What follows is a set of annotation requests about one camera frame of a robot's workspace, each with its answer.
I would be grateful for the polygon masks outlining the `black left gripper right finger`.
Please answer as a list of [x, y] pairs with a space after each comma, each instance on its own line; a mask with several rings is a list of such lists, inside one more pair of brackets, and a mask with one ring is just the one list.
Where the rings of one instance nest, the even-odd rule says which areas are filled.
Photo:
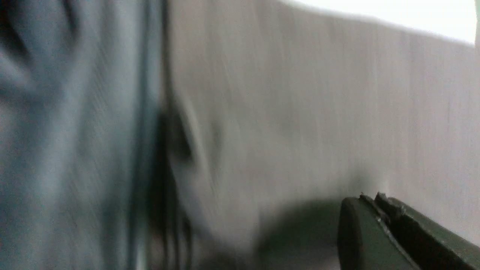
[[418, 270], [478, 270], [479, 247], [397, 198], [360, 195], [389, 241]]

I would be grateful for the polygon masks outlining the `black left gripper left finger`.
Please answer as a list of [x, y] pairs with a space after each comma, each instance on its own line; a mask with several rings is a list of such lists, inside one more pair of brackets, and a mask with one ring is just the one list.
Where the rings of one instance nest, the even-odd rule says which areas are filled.
[[337, 249], [342, 270], [419, 270], [365, 198], [341, 203]]

